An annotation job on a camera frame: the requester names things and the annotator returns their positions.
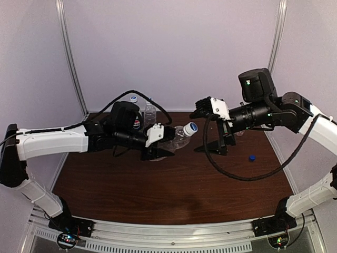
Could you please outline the blue label plastic bottle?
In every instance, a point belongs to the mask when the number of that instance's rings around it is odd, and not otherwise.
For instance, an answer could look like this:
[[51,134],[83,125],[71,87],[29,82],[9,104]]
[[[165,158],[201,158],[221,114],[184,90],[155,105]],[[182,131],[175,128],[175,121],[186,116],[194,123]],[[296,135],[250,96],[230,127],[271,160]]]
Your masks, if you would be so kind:
[[244,133],[245,133],[245,130],[242,130],[242,131],[236,132],[235,134],[236,136],[241,137]]

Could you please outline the clear bottle white cap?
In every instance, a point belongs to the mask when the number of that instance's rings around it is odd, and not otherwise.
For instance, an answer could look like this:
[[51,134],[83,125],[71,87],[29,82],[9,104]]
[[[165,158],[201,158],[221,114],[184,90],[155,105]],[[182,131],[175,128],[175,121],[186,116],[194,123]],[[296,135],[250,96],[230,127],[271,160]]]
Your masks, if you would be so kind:
[[[189,122],[186,125],[177,125],[175,128],[175,138],[167,142],[157,142],[157,148],[165,149],[174,152],[182,149],[189,144],[191,137],[198,131],[198,126],[194,122]],[[158,158],[150,161],[161,161],[165,158]]]

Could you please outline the blue bottle cap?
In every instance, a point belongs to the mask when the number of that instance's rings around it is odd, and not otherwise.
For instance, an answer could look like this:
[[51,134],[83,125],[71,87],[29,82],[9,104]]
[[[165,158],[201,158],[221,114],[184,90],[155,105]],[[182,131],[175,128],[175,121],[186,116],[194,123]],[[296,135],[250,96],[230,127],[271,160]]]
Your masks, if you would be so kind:
[[256,160],[256,156],[255,155],[249,155],[249,161],[253,162]]

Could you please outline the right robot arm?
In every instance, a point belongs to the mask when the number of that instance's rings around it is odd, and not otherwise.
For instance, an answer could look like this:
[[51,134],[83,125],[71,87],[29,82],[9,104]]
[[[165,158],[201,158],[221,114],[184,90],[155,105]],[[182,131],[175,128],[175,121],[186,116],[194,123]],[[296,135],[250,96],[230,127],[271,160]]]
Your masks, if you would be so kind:
[[[285,127],[312,139],[332,153],[336,153],[336,122],[323,114],[308,99],[296,92],[278,96],[271,73],[266,68],[253,69],[239,75],[243,102],[229,109],[217,98],[206,97],[196,102],[191,119],[204,118],[216,122],[219,140],[208,142],[208,126],[203,129],[203,144],[196,149],[206,154],[211,165],[220,173],[222,169],[213,154],[226,155],[227,146],[235,145],[234,134],[243,130],[272,131]],[[275,214],[252,222],[255,236],[283,232],[296,226],[296,218],[328,200],[336,198],[336,168],[319,182],[302,192],[279,201]]]

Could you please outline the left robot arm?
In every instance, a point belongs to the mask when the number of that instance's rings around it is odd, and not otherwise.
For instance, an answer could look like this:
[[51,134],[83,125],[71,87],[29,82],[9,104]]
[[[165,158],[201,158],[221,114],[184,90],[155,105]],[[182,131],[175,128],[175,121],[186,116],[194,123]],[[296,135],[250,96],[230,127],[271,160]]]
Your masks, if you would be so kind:
[[98,152],[117,146],[139,150],[142,161],[172,156],[173,153],[159,148],[158,144],[173,140],[175,129],[156,123],[146,133],[135,131],[133,124],[138,114],[137,105],[121,101],[113,104],[108,116],[79,126],[25,130],[18,129],[16,124],[9,125],[1,142],[1,184],[20,190],[60,230],[70,231],[76,223],[65,200],[29,178],[27,160],[57,153]]

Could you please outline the Pepsi label plastic bottle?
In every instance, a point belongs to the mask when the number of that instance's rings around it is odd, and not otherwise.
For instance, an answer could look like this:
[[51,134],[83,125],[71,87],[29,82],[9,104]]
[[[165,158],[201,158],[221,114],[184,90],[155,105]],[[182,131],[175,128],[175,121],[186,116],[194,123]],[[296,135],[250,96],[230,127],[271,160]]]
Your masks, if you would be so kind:
[[[139,106],[138,104],[138,98],[137,96],[131,96],[130,97],[130,102]],[[137,115],[136,115],[136,118],[135,118],[135,121],[134,121],[134,124],[133,124],[133,129],[135,130],[141,130],[143,128],[143,117],[142,117],[142,111],[141,109],[139,109]]]

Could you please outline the clear plastic bottle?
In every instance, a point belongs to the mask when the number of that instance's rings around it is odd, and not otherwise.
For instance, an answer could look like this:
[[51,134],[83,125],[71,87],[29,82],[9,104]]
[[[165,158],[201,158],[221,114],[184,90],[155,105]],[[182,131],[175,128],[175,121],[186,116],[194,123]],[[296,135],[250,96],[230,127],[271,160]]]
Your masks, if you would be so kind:
[[149,101],[144,109],[144,133],[156,123],[156,107]]

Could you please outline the front aluminium rail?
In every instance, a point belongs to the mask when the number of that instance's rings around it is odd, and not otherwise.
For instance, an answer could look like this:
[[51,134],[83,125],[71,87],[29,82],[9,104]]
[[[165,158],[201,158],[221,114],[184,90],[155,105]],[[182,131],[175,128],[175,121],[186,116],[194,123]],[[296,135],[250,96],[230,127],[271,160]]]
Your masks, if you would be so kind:
[[94,220],[91,237],[74,248],[57,245],[60,231],[48,227],[40,208],[33,208],[19,252],[327,252],[313,211],[305,213],[300,237],[286,249],[273,248],[276,235],[255,236],[255,219],[196,225],[139,225]]

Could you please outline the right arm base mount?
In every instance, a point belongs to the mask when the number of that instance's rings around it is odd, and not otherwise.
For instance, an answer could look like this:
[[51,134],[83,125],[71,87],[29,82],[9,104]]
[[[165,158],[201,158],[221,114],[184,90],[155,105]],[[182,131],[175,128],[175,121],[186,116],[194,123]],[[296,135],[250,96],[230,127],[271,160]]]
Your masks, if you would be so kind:
[[267,236],[269,245],[277,250],[285,249],[290,243],[289,230],[297,226],[295,218],[268,217],[251,222],[255,237]]

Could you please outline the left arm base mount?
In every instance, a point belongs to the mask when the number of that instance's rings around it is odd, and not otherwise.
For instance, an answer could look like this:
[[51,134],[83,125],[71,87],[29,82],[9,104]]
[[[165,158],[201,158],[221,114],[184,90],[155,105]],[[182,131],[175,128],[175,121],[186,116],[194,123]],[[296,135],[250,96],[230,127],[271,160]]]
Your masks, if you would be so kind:
[[60,232],[56,238],[56,244],[60,250],[66,252],[74,249],[76,246],[85,244],[86,238],[91,237],[95,224],[92,220],[72,217],[71,226],[67,227],[60,221],[56,221],[56,218],[50,217],[46,212],[44,212],[44,218],[49,221],[49,228]]

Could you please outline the right aluminium frame post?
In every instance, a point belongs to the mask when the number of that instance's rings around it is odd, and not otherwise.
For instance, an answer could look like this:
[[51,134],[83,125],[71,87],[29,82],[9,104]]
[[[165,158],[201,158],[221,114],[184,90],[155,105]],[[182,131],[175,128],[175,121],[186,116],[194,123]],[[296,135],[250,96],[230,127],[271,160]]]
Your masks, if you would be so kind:
[[280,50],[288,2],[253,1],[253,4],[252,67],[265,67],[272,73]]

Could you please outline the aluminium frame post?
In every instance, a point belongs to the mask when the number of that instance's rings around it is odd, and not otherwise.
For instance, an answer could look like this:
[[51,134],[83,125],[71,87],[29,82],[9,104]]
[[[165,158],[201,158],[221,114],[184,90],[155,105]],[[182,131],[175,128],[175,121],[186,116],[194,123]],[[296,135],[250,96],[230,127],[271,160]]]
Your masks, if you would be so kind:
[[253,1],[253,4],[252,67],[265,67],[272,73],[280,50],[288,2]]
[[65,8],[64,8],[64,1],[63,0],[56,0],[56,10],[57,16],[60,23],[61,35],[65,50],[65,57],[68,65],[68,69],[70,72],[70,76],[72,79],[75,95],[77,97],[78,103],[80,105],[81,112],[83,116],[88,115],[88,109],[84,100],[84,95],[80,86],[80,82],[78,79],[75,61],[72,53],[71,48],[71,41],[68,33],[67,22],[66,22],[66,15],[65,15]]

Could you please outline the left aluminium frame post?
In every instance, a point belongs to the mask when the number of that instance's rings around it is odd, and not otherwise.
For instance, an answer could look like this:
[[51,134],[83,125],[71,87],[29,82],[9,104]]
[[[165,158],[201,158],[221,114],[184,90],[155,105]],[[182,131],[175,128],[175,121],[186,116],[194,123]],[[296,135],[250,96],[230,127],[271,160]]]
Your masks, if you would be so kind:
[[75,61],[72,53],[71,48],[71,41],[68,33],[67,22],[66,22],[66,15],[65,15],[65,8],[64,8],[64,1],[63,0],[56,0],[56,10],[57,16],[60,23],[61,35],[65,50],[65,57],[68,65],[68,69],[70,72],[70,76],[72,79],[75,95],[77,97],[78,103],[80,105],[81,112],[83,116],[88,115],[88,109],[84,100],[84,95],[80,86],[80,82],[78,79]]

